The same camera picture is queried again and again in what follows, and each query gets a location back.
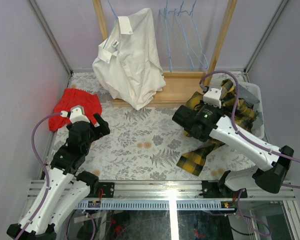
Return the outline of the yellow plaid shirt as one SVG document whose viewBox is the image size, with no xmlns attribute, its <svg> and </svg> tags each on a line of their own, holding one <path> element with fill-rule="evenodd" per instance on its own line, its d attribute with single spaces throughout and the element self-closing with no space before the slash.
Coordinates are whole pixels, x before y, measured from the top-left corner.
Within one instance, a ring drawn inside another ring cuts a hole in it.
<svg viewBox="0 0 300 240">
<path fill-rule="evenodd" d="M 221 104 L 225 110 L 225 114 L 230 117 L 232 115 L 237 92 L 233 82 L 229 78 L 224 79 L 220 86 L 222 90 Z M 203 106 L 203 95 L 196 91 L 186 102 L 185 106 L 191 110 L 198 111 Z M 248 132 L 252 131 L 253 122 L 257 119 L 257 113 L 253 110 L 253 107 L 252 104 L 249 104 L 243 98 L 240 98 L 235 110 L 235 123 Z M 223 142 L 210 138 L 202 147 L 182 154 L 176 166 L 194 176 L 199 176 L 205 166 L 207 156 L 223 145 Z"/>
</svg>

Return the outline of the white plastic basket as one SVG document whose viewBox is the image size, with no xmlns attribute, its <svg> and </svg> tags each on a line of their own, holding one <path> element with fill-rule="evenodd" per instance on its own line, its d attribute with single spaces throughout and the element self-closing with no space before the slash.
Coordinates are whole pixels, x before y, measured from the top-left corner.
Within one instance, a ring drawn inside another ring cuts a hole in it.
<svg viewBox="0 0 300 240">
<path fill-rule="evenodd" d="M 228 117 L 239 91 L 238 104 L 234 113 L 234 121 L 241 128 L 262 139 L 265 135 L 260 88 L 253 83 L 240 82 L 239 87 L 231 79 L 221 82 L 221 106 Z"/>
</svg>

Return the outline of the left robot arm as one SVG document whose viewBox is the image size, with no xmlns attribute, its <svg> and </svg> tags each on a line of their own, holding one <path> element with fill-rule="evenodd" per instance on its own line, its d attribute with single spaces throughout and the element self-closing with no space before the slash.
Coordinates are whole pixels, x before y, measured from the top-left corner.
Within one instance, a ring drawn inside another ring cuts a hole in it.
<svg viewBox="0 0 300 240">
<path fill-rule="evenodd" d="M 31 208 L 6 233 L 13 240 L 54 240 L 71 211 L 86 197 L 101 196 L 99 178 L 82 171 L 93 142 L 110 134 L 109 124 L 99 113 L 93 114 L 94 125 L 80 107 L 62 111 L 68 117 L 68 137 L 45 167 L 46 180 Z"/>
</svg>

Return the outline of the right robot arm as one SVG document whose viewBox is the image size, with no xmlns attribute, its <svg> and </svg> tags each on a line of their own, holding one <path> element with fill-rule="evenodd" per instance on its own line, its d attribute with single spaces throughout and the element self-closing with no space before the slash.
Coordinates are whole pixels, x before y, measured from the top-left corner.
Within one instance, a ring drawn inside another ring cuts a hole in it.
<svg viewBox="0 0 300 240">
<path fill-rule="evenodd" d="M 277 194 L 291 165 L 294 150 L 285 145 L 271 145 L 242 127 L 234 128 L 222 110 L 203 105 L 198 111 L 181 105 L 172 120 L 195 139 L 206 142 L 215 139 L 230 146 L 251 160 L 255 166 L 238 171 L 225 171 L 218 182 L 209 182 L 207 195 L 211 198 L 231 198 L 240 190 L 252 187 Z"/>
</svg>

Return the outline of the blue wire hanger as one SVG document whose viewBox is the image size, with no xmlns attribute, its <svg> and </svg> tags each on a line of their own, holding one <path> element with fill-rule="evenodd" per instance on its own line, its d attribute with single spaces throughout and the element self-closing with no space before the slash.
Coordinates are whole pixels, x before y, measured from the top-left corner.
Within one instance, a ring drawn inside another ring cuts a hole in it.
<svg viewBox="0 0 300 240">
<path fill-rule="evenodd" d="M 192 57 L 193 64 L 194 59 L 196 59 L 199 64 L 199 68 L 207 70 L 209 67 L 209 62 L 207 60 L 206 53 L 201 41 L 199 29 L 194 18 L 194 11 L 197 1 L 193 1 L 193 3 L 191 4 L 191 9 L 184 8 L 185 2 L 186 1 L 184 0 L 184 5 L 181 12 L 181 19 L 188 41 L 189 53 Z"/>
</svg>

